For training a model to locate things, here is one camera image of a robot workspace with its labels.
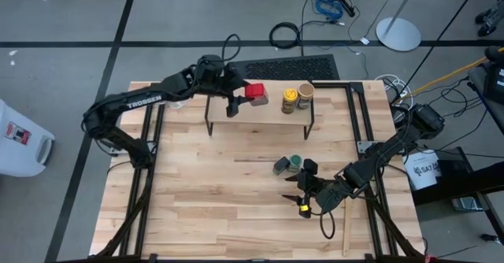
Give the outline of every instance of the wooden table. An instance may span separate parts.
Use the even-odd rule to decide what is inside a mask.
[[[265,83],[268,88],[282,87],[285,82]],[[362,83],[375,139],[386,140],[395,128],[384,86],[377,81]],[[132,82],[130,90],[148,84]],[[316,89],[314,101],[315,124],[306,141],[298,128],[274,124],[215,124],[213,136],[209,137],[204,121],[205,96],[196,95],[182,109],[167,108],[143,257],[156,253],[159,258],[186,259],[361,259],[364,254],[373,253],[363,200],[353,200],[350,252],[343,257],[343,203],[333,211],[335,237],[327,240],[318,217],[302,219],[298,207],[281,197],[301,194],[295,183],[284,181],[288,172],[280,176],[272,173],[273,163],[282,156],[300,154],[312,158],[319,164],[318,176],[325,178],[332,178],[357,159],[345,91]],[[358,102],[356,107],[361,135],[365,136]],[[125,113],[121,128],[139,137],[144,113],[145,108]],[[111,165],[127,160],[117,157]],[[403,168],[400,157],[391,164]],[[128,164],[110,172],[90,254],[100,251],[120,227],[132,175]],[[424,245],[408,179],[401,172],[385,169],[384,184],[392,219],[422,252]],[[316,206],[313,201],[314,211],[318,210]],[[387,253],[384,227],[379,223]],[[324,224],[331,227],[329,219]],[[130,246],[135,242],[135,231],[136,226],[132,228]]]

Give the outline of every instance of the jar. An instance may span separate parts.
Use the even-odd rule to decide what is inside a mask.
[[[298,109],[308,109],[312,102],[315,87],[311,83],[303,83],[298,87]]]
[[[285,91],[283,92],[282,113],[293,113],[297,101],[298,92],[293,88],[285,89]]]

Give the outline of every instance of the label on bucket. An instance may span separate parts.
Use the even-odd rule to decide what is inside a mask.
[[[30,131],[17,126],[13,122],[9,122],[9,125],[7,125],[6,137],[18,143],[26,145],[30,139],[30,135]]]

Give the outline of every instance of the yellow can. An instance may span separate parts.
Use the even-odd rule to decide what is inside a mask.
[[[298,91],[294,88],[285,89],[283,92],[282,113],[293,113],[298,101]]]

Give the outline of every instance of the wooden stick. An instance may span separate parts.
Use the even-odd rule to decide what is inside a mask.
[[[343,256],[348,256],[350,251],[350,234],[352,223],[352,199],[345,199],[345,224],[343,226]]]

